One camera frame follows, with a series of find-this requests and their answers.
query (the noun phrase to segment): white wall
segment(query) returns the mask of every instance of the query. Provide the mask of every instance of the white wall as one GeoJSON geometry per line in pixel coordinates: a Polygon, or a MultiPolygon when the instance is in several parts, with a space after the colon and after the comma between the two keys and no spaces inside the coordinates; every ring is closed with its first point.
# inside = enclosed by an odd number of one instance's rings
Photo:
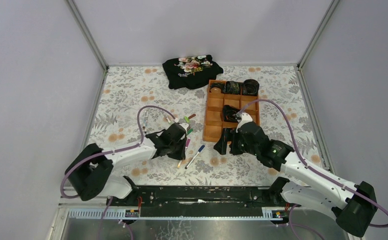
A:
{"type": "Polygon", "coordinates": [[[64,1],[0,0],[0,240],[45,239],[101,75],[64,1]]]}
{"type": "MultiPolygon", "coordinates": [[[[304,73],[337,174],[372,184],[388,209],[388,1],[341,1],[304,73]]],[[[368,229],[382,239],[388,228],[368,229]]]]}
{"type": "Polygon", "coordinates": [[[331,0],[76,0],[110,65],[297,63],[331,0]]]}

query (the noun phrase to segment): black t-shirt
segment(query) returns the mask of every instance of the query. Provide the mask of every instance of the black t-shirt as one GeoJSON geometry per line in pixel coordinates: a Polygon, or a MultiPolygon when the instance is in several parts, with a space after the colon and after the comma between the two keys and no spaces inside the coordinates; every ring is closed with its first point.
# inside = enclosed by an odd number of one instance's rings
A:
{"type": "Polygon", "coordinates": [[[223,68],[212,61],[211,55],[173,58],[163,63],[163,68],[170,89],[201,88],[223,73],[223,68]]]}

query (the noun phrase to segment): blue marker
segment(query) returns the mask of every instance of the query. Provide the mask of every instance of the blue marker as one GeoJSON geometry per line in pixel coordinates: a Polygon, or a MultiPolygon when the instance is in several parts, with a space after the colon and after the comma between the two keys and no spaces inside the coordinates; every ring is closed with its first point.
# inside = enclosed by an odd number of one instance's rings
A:
{"type": "Polygon", "coordinates": [[[200,154],[200,152],[204,149],[205,145],[202,145],[200,149],[198,149],[198,152],[194,155],[194,157],[189,161],[188,165],[185,167],[185,169],[188,169],[188,167],[191,165],[191,163],[194,161],[194,159],[200,154]]]}

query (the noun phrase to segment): blue marker cap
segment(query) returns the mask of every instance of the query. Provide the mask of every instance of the blue marker cap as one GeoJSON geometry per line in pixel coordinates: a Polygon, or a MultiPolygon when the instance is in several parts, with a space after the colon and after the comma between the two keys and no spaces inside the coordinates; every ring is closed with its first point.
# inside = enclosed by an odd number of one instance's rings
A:
{"type": "Polygon", "coordinates": [[[205,147],[205,145],[202,145],[202,146],[200,147],[200,149],[198,149],[198,152],[200,153],[200,152],[203,150],[204,147],[205,147]]]}

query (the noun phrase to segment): floral tablecloth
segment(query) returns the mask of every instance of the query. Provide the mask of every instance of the floral tablecloth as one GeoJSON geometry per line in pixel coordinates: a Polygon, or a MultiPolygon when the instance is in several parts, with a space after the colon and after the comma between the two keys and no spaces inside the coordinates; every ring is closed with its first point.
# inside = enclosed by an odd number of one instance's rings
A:
{"type": "MultiPolygon", "coordinates": [[[[260,83],[260,98],[278,103],[290,119],[296,141],[305,158],[321,166],[311,122],[306,112],[293,66],[224,66],[218,80],[239,81],[256,79],[260,83]]],[[[270,186],[283,172],[267,168],[254,156],[219,155],[214,143],[202,140],[206,107],[206,86],[189,90],[170,90],[168,79],[160,66],[114,66],[109,69],[100,99],[89,142],[100,147],[119,147],[140,139],[136,114],[144,105],[157,105],[182,118],[191,114],[193,133],[187,159],[205,144],[190,168],[177,168],[177,160],[168,157],[145,159],[114,169],[113,175],[130,176],[138,185],[214,185],[214,186],[270,186]]],[[[161,111],[146,109],[148,132],[157,132],[169,126],[161,111]]],[[[288,127],[278,110],[260,103],[260,125],[271,139],[292,145],[288,127]]]]}

